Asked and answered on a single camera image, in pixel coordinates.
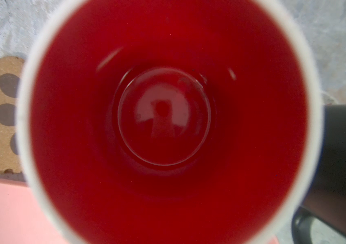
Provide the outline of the red interior mug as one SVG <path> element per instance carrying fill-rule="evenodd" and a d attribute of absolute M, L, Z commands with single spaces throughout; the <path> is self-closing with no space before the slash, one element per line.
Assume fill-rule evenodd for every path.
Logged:
<path fill-rule="evenodd" d="M 320 91 L 280 1 L 63 1 L 23 68 L 17 146 L 71 244 L 264 244 L 312 183 Z"/>

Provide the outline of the black mug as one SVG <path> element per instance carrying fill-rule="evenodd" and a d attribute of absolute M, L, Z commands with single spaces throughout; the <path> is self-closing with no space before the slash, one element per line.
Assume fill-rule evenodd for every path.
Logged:
<path fill-rule="evenodd" d="M 314 220 L 346 238 L 346 105 L 324 108 L 324 137 L 312 185 L 291 222 L 295 244 L 312 243 Z"/>

